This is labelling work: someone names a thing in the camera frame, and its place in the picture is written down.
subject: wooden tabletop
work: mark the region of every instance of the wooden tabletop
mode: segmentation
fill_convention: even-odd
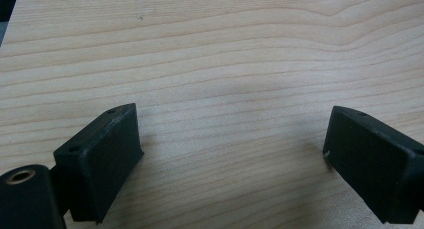
[[[424,143],[424,0],[18,0],[0,49],[0,173],[52,167],[137,104],[146,152],[103,224],[381,224],[322,157],[334,105]]]

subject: light wood surface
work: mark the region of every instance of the light wood surface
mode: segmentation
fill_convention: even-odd
[[[424,143],[424,0],[18,0],[0,49],[0,173],[135,102],[144,158],[103,224],[382,225],[322,159],[333,105]]]

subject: round hole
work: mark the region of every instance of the round hole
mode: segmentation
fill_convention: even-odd
[[[73,146],[71,148],[69,148],[69,152],[77,152],[81,149],[81,147],[79,146]]]
[[[22,182],[28,181],[34,175],[35,175],[35,171],[32,170],[32,169],[22,170],[22,171],[16,172],[12,176],[10,176],[7,179],[6,183],[9,184],[9,185],[17,185],[17,184],[20,184]]]

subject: metal grommet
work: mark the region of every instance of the metal grommet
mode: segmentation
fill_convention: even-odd
[[[35,171],[33,169],[24,169],[22,171],[18,171],[15,174],[11,175],[7,178],[6,183],[9,185],[17,185],[22,182],[26,182],[35,176]]]

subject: wood grain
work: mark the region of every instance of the wood grain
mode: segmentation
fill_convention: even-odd
[[[406,228],[321,148],[333,105],[424,143],[423,56],[424,0],[18,0],[0,173],[135,102],[146,155],[102,225],[68,228]]]

